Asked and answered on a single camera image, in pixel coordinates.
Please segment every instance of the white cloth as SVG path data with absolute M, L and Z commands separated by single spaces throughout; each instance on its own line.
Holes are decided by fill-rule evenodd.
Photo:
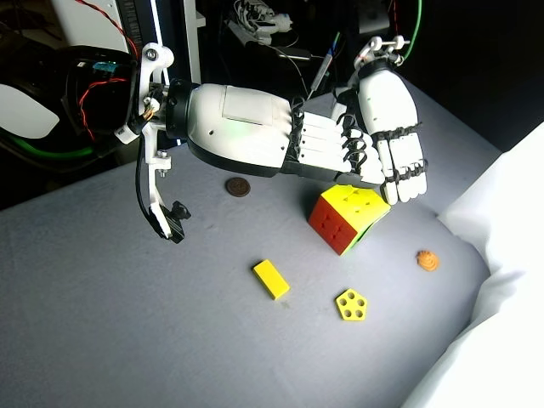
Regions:
M 544 407 L 543 154 L 544 123 L 440 215 L 490 278 L 468 328 L 403 408 Z

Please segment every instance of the yellow block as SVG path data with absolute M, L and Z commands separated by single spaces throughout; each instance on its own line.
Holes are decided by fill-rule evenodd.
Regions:
M 289 284 L 280 275 L 280 272 L 274 267 L 274 265 L 265 259 L 259 265 L 253 267 L 253 270 L 257 274 L 258 278 L 263 282 L 270 296 L 276 300 L 289 290 Z
M 335 185 L 321 196 L 357 232 L 366 230 L 391 208 L 374 190 L 351 185 Z
M 337 297 L 338 310 L 344 320 L 364 320 L 366 303 L 366 299 L 351 288 Z

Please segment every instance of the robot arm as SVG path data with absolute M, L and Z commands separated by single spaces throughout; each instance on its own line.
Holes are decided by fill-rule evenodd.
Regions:
M 363 48 L 364 55 L 356 59 L 355 68 L 361 113 L 370 135 L 345 107 L 335 121 L 305 113 L 303 99 L 289 103 L 258 90 L 196 86 L 180 80 L 162 85 L 158 83 L 161 72 L 173 63 L 172 52 L 159 44 L 147 44 L 142 53 L 138 116 L 118 129 L 116 136 L 128 144 L 143 134 L 149 212 L 139 202 L 154 230 L 178 243 L 184 238 L 181 219 L 190 217 L 178 201 L 168 210 L 156 188 L 157 172 L 163 177 L 172 166 L 167 152 L 157 149 L 159 130 L 186 140 L 191 152 L 204 162 L 238 173 L 264 177 L 291 173 L 363 188 L 384 184 L 391 204 L 398 197 L 408 201 L 423 194 L 426 162 L 413 131 L 417 124 L 413 100 L 389 68 L 366 73 L 372 61 L 392 61 L 398 55 L 395 57 L 392 46 L 380 54 L 386 43 L 380 43 L 379 49 L 369 44 L 369 50 Z

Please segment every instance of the red cube face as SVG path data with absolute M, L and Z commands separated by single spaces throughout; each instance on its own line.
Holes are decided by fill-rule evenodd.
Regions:
M 357 231 L 323 197 L 315 204 L 309 224 L 338 255 L 357 236 Z

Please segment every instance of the table surface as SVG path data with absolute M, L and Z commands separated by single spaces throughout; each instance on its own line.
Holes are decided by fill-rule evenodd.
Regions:
M 165 202 L 193 214 L 179 245 L 141 216 L 133 164 L 1 212 L 0 406 L 400 405 L 488 276 L 435 216 L 499 155 L 410 90 L 428 193 L 341 258 L 306 221 L 329 184 L 247 177 L 251 193 L 234 198 L 233 174 L 186 148 L 160 180 Z M 417 266 L 423 248 L 439 254 L 437 271 Z M 252 272 L 264 258 L 292 288 L 276 302 Z M 339 317 L 349 287 L 368 299 L 363 322 Z

